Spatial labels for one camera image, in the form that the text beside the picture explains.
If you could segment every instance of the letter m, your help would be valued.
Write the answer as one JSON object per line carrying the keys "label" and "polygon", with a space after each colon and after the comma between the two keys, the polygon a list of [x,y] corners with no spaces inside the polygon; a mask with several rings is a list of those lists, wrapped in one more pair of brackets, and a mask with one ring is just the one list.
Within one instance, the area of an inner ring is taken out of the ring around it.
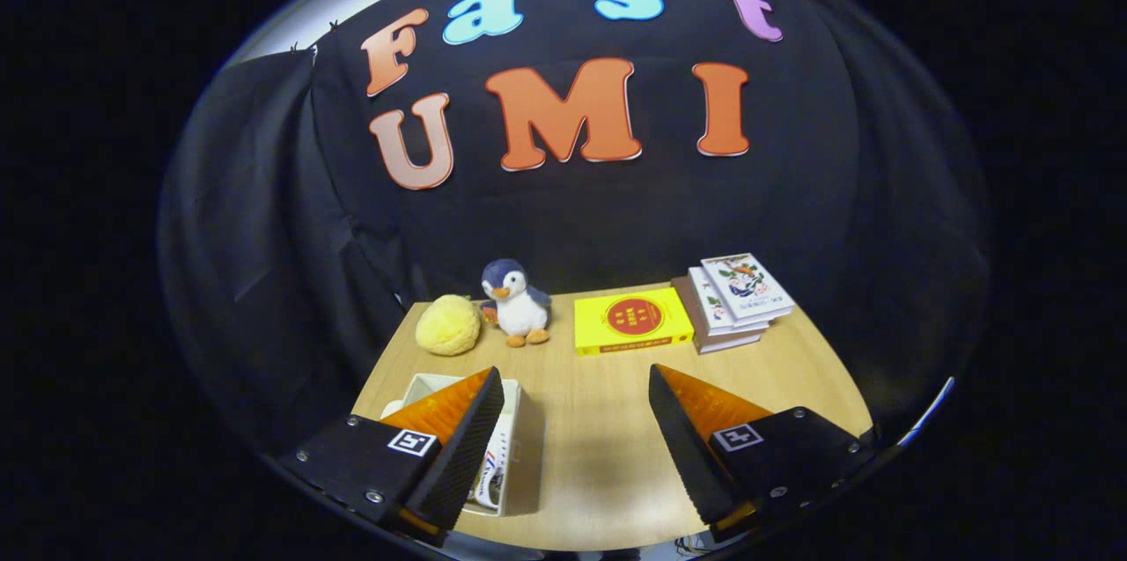
{"label": "letter m", "polygon": [[542,149],[532,141],[532,128],[561,163],[571,159],[579,131],[587,123],[587,141],[579,149],[585,160],[631,160],[641,144],[630,132],[627,80],[633,64],[624,59],[592,59],[579,66],[567,99],[532,68],[498,72],[486,82],[500,99],[508,136],[508,152],[500,160],[506,171],[534,169],[544,163]]}

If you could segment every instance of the purple letter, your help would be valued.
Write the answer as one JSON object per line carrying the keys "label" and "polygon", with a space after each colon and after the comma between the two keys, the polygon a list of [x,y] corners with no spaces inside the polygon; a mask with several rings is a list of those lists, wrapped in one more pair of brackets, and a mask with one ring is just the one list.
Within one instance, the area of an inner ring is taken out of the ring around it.
{"label": "purple letter", "polygon": [[744,26],[747,26],[749,32],[755,33],[757,38],[767,41],[782,38],[782,32],[767,24],[763,17],[764,10],[771,11],[770,3],[763,0],[733,0],[733,2],[736,2],[736,10],[739,12],[739,18],[744,20]]}

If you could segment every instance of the yellow book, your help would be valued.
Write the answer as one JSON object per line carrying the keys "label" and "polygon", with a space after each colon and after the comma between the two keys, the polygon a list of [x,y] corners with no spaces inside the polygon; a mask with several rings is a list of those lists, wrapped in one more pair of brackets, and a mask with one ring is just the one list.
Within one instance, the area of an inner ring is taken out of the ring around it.
{"label": "yellow book", "polygon": [[693,324],[676,288],[575,301],[575,349],[579,356],[692,340]]}

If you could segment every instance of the white book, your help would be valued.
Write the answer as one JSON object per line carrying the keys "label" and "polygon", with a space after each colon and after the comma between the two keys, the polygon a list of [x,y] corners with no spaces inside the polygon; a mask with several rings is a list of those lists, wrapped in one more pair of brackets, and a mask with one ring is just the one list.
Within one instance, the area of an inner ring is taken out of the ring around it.
{"label": "white book", "polygon": [[719,351],[720,349],[735,348],[737,347],[737,345],[755,344],[757,340],[760,340],[760,337],[762,337],[762,333],[752,333],[752,336],[744,337],[743,339],[728,339],[727,341],[716,341],[716,344],[712,345],[708,345],[707,341],[702,341],[702,344],[700,345],[700,349],[698,349],[698,353],[707,355],[708,353],[716,353]]}
{"label": "white book", "polygon": [[700,304],[701,314],[704,315],[704,321],[708,323],[709,337],[767,329],[770,320],[745,321],[743,324],[736,324],[727,305],[720,301],[720,293],[717,293],[709,277],[704,276],[703,268],[689,268],[689,279],[692,280],[693,288],[696,291],[696,303]]}
{"label": "white book", "polygon": [[701,260],[704,276],[719,293],[734,324],[788,315],[795,301],[749,252]]}

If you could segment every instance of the red circle on book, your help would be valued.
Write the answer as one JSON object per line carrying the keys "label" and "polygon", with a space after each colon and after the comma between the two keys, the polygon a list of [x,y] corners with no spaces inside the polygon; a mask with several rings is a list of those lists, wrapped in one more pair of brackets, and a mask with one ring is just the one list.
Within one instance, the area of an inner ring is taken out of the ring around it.
{"label": "red circle on book", "polygon": [[662,324],[662,309],[653,301],[629,300],[615,301],[606,311],[606,324],[618,333],[628,337],[640,337],[655,331]]}

